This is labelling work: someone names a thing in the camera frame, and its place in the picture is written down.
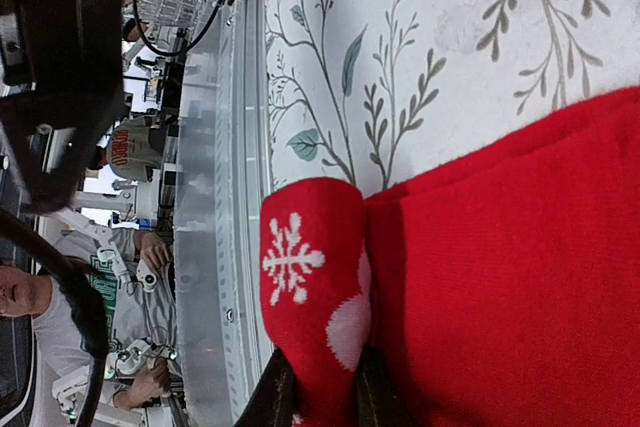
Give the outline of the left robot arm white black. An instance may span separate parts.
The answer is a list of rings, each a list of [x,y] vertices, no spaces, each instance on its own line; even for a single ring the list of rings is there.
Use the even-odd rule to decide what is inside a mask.
[[[122,0],[1,0],[9,86],[1,134],[26,213],[70,205],[97,141],[124,111]]]

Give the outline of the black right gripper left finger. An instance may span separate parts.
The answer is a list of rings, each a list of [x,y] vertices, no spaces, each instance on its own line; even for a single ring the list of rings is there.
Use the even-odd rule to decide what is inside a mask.
[[[276,348],[234,427],[292,427],[295,374]]]

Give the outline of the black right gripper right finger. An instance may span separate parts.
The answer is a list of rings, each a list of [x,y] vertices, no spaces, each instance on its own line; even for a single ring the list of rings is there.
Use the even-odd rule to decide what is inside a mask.
[[[366,345],[355,378],[358,425],[410,427],[415,420],[393,385],[381,354]]]

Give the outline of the red santa sock pair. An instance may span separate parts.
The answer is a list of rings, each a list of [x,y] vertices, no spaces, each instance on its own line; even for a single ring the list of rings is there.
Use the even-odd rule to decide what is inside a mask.
[[[295,182],[263,201],[260,233],[293,425],[356,425],[369,349],[409,425],[638,424],[637,88],[371,197]]]

